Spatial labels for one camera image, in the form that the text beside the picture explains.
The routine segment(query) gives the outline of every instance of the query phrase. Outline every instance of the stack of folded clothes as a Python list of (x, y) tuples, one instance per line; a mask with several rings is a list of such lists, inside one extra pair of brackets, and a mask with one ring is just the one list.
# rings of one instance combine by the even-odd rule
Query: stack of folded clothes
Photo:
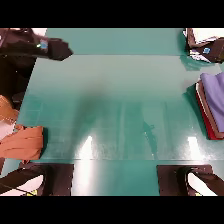
[(186, 50), (194, 60), (224, 61), (224, 28), (186, 28)]
[(224, 139), (224, 72), (201, 74), (196, 83), (196, 98), (211, 140)]

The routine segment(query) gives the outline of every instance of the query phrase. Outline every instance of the purple cloth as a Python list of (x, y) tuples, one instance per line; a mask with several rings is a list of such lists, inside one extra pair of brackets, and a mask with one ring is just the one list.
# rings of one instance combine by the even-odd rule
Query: purple cloth
[(219, 132), (224, 132), (224, 72), (218, 75), (201, 74), (206, 101)]

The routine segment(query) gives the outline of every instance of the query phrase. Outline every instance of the table surface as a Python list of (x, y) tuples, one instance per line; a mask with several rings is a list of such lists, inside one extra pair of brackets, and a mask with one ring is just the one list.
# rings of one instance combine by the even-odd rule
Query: table surface
[(46, 128), (40, 162), (74, 163), (72, 195), (158, 195), (158, 164), (224, 178), (224, 142), (207, 139), (194, 88), (223, 67), (188, 58), (181, 32), (48, 29), (75, 54), (37, 60), (17, 123)]

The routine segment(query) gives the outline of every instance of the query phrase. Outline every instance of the red cloth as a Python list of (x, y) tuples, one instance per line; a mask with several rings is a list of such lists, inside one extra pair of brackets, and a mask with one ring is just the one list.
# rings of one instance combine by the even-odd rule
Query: red cloth
[(200, 107), (200, 111), (201, 111), (201, 114), (202, 114), (202, 117), (203, 117), (203, 120), (204, 120), (204, 123), (205, 123), (205, 127), (206, 127), (206, 130), (207, 130), (207, 133), (208, 133), (208, 138), (209, 138), (210, 140), (222, 140), (222, 139), (220, 139), (220, 138), (216, 138), (216, 137), (215, 137), (215, 133), (214, 133), (214, 131), (213, 131), (213, 129), (212, 129), (212, 126), (211, 126), (211, 124), (210, 124), (210, 122), (209, 122), (209, 120), (208, 120), (208, 118), (207, 118), (207, 116), (206, 116), (206, 114), (205, 114), (205, 111), (204, 111), (204, 109), (203, 109), (203, 106), (202, 106), (202, 104), (201, 104), (201, 101), (200, 101), (200, 98), (199, 98), (199, 96), (198, 96), (197, 91), (196, 91), (196, 99), (197, 99), (197, 101), (198, 101), (198, 105), (199, 105), (199, 107)]

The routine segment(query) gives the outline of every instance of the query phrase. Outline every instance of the green table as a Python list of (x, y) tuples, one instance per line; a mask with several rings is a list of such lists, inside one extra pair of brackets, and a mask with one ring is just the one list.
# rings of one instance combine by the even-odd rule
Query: green table
[(177, 50), (177, 31), (47, 31), (79, 55), (37, 60), (18, 123), (46, 127), (40, 162), (74, 163), (72, 195), (158, 195), (157, 164), (209, 163), (224, 178), (224, 142), (207, 140), (193, 86), (221, 69)]

